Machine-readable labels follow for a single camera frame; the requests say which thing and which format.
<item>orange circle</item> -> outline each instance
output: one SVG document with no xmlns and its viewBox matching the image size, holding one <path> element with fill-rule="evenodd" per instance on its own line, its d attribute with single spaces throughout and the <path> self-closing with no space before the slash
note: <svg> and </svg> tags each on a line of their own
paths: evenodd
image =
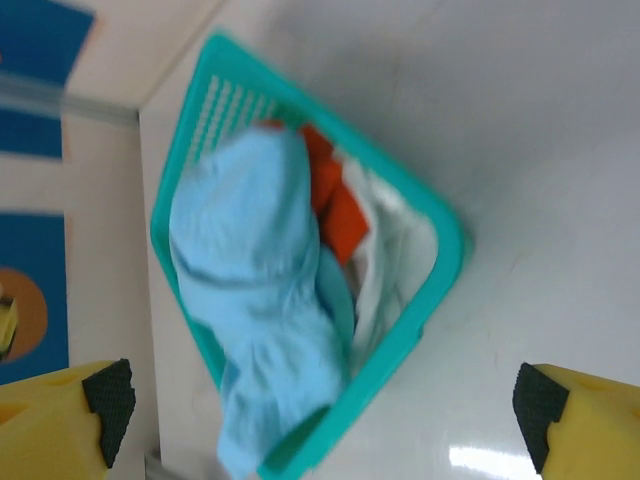
<svg viewBox="0 0 640 480">
<path fill-rule="evenodd" d="M 11 352 L 2 363 L 9 363 L 31 353 L 47 333 L 47 302 L 38 286 L 10 268 L 0 268 L 3 296 L 13 297 L 18 305 L 18 327 Z"/>
</svg>

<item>clothing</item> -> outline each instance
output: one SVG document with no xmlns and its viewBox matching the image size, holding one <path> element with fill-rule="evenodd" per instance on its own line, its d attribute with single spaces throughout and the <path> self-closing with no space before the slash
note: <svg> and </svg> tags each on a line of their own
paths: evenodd
<svg viewBox="0 0 640 480">
<path fill-rule="evenodd" d="M 310 197 L 303 138 L 261 127 L 185 171 L 174 196 L 180 294 L 227 357 L 218 456 L 234 479 L 349 382 L 353 304 Z"/>
<path fill-rule="evenodd" d="M 344 154 L 343 181 L 364 212 L 369 232 L 345 274 L 356 294 L 351 368 L 359 370 L 431 272 L 437 237 L 393 187 Z"/>
<path fill-rule="evenodd" d="M 283 128 L 277 121 L 266 125 Z M 311 205 L 318 217 L 320 238 L 344 266 L 369 226 L 342 181 L 342 165 L 332 158 L 333 145 L 311 125 L 304 125 L 300 133 L 305 139 L 311 166 Z"/>
</svg>

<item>yellow plastic part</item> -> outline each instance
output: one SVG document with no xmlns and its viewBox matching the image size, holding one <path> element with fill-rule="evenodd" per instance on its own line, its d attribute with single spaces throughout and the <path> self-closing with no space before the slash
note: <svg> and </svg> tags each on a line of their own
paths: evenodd
<svg viewBox="0 0 640 480">
<path fill-rule="evenodd" d="M 102 480 L 100 419 L 82 380 L 113 362 L 95 362 L 0 387 L 0 478 Z"/>
<path fill-rule="evenodd" d="M 18 302 L 9 297 L 0 298 L 0 358 L 9 353 L 17 327 Z"/>
<path fill-rule="evenodd" d="M 640 479 L 640 388 L 552 365 L 536 368 L 569 390 L 547 430 L 544 480 Z"/>
</svg>

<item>blue panel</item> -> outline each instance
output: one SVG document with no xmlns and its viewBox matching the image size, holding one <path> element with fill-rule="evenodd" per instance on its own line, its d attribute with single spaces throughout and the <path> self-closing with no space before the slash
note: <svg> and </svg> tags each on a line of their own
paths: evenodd
<svg viewBox="0 0 640 480">
<path fill-rule="evenodd" d="M 0 280 L 4 269 L 26 275 L 47 305 L 42 341 L 30 353 L 0 363 L 0 385 L 69 366 L 65 263 L 64 217 L 0 214 Z M 21 323 L 16 335 L 27 327 Z"/>
<path fill-rule="evenodd" d="M 0 132 L 0 151 L 62 161 L 60 119 L 0 109 Z"/>
<path fill-rule="evenodd" d="M 92 22 L 47 0 L 0 0 L 0 71 L 63 86 Z"/>
</svg>

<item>white table surface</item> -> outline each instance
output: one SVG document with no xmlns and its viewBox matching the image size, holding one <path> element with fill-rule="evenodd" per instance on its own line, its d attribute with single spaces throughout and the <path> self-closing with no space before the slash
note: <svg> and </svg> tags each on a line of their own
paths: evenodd
<svg viewBox="0 0 640 480">
<path fill-rule="evenodd" d="M 475 251 L 314 479 L 532 479 L 521 362 L 640 384 L 640 4 L 231 0 L 224 25 L 457 209 Z M 141 114 L 147 219 L 199 44 Z M 155 256 L 164 463 L 217 470 L 217 396 Z"/>
</svg>

